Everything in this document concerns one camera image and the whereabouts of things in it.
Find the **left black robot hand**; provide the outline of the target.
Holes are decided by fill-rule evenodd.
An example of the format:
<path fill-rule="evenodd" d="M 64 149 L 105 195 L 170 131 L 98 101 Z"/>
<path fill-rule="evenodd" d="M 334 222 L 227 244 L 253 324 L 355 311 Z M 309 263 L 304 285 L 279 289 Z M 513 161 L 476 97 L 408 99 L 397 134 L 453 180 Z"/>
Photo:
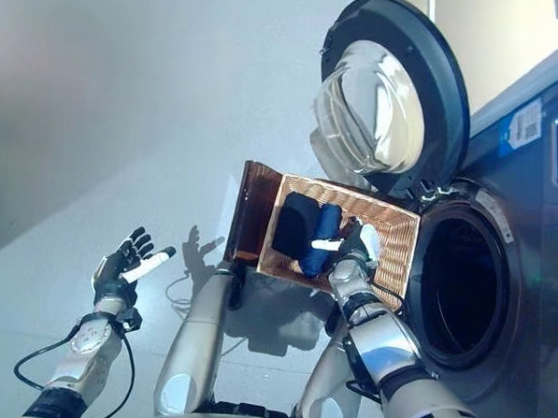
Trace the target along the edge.
<path fill-rule="evenodd" d="M 93 304 L 116 299 L 132 308 L 137 300 L 137 282 L 177 252 L 171 246 L 153 250 L 151 234 L 144 227 L 134 229 L 113 253 L 102 258 L 92 274 Z"/>

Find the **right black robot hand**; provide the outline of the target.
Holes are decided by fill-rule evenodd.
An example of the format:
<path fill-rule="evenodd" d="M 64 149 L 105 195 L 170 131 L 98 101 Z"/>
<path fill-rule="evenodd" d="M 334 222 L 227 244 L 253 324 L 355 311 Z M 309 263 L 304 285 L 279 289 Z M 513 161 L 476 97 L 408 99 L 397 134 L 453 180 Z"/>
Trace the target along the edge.
<path fill-rule="evenodd" d="M 357 217 L 350 219 L 341 238 L 313 239 L 309 246 L 330 252 L 335 263 L 356 260 L 368 270 L 375 270 L 379 265 L 381 245 L 377 229 Z"/>

